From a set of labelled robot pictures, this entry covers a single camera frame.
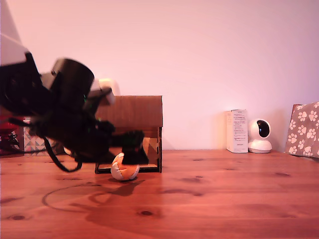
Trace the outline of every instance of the paw print gift bag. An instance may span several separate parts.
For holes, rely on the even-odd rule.
[[[319,102],[297,105],[290,120],[285,153],[319,157]]]

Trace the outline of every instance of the security camera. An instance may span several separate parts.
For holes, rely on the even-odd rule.
[[[271,132],[270,124],[264,119],[255,119],[248,126],[248,151],[252,153],[269,153],[273,147],[266,140]]]

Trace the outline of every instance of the white box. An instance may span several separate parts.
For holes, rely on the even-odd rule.
[[[248,123],[246,110],[226,112],[227,150],[248,153]]]

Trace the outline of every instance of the product box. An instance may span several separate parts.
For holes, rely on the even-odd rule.
[[[246,110],[226,112],[227,150],[248,153],[248,123]]]
[[[115,96],[114,105],[99,105],[95,117],[108,120],[115,128],[115,133],[142,130],[145,134],[143,148],[149,163],[140,165],[140,172],[162,172],[163,127],[162,96]],[[121,148],[110,148],[117,155]],[[96,173],[111,173],[111,164],[96,164]]]
[[[49,138],[48,140],[55,155],[64,153],[64,148],[62,145]],[[30,133],[28,127],[23,127],[23,141],[25,156],[49,156],[44,145],[44,140]]]

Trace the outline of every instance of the orange and white ball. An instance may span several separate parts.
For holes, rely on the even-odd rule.
[[[133,180],[139,173],[140,167],[138,165],[123,165],[124,154],[119,153],[112,162],[111,174],[113,178],[126,181]]]

